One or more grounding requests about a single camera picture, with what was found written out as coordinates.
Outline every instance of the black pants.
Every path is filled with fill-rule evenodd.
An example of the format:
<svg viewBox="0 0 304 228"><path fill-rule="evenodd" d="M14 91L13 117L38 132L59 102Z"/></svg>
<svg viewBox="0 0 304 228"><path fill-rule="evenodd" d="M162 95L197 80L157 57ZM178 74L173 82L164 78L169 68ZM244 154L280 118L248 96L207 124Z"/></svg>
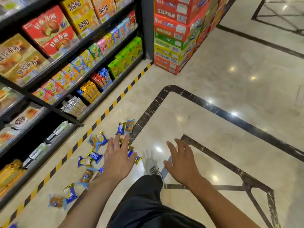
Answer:
<svg viewBox="0 0 304 228"><path fill-rule="evenodd" d="M126 192L123 199L118 204L117 208L113 212L109 222L111 222L117 213L120 211L120 204L124 202L126 199L141 195L145 198L157 201L161 203L161 190L163 188L163 180L159 175L144 175L141 176Z"/></svg>

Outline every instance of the right hand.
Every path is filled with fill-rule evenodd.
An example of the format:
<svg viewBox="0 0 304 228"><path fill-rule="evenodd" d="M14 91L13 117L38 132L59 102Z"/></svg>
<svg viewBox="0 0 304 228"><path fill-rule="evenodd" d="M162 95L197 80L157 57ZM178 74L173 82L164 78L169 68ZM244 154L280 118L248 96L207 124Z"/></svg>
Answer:
<svg viewBox="0 0 304 228"><path fill-rule="evenodd" d="M197 178L201 178L201 175L195 164L191 148L180 139L175 138L174 140L177 143L178 152L174 145L167 141L173 165L169 161L164 161L164 165L176 181L189 187L189 184L195 182Z"/></svg>

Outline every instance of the marble floor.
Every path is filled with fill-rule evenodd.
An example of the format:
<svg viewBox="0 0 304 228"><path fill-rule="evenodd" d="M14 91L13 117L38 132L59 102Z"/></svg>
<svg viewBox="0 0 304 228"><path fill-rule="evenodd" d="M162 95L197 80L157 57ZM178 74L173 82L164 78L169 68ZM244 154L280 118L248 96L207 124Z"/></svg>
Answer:
<svg viewBox="0 0 304 228"><path fill-rule="evenodd" d="M255 33L254 37L302 53L301 35L251 20L261 1L235 0L220 24L246 34ZM248 16L248 21L242 22L243 28L237 28L242 14L247 14L244 17ZM270 14L261 7L258 15ZM142 61L1 211L3 228L20 204L149 63ZM302 227L303 67L304 60L299 56L217 28L177 76L153 65L92 132L104 131L106 137L111 137L119 122L135 119L131 142L143 157L111 195L97 227L106 227L127 189L145 174L147 158L157 162L165 177L162 202L208 228L215 227L195 197L164 169L163 160L170 158L166 141L173 142L174 138L192 147L201 175L260 227ZM77 161L91 149L86 141L17 214L14 222L20 227L56 228L62 222L67 211L48 207L48 195L61 194L64 187L78 182L84 174L86 169L77 168ZM101 147L99 153L104 152L105 147ZM103 160L94 167L102 165ZM83 192L80 186L75 189L78 195Z"/></svg>

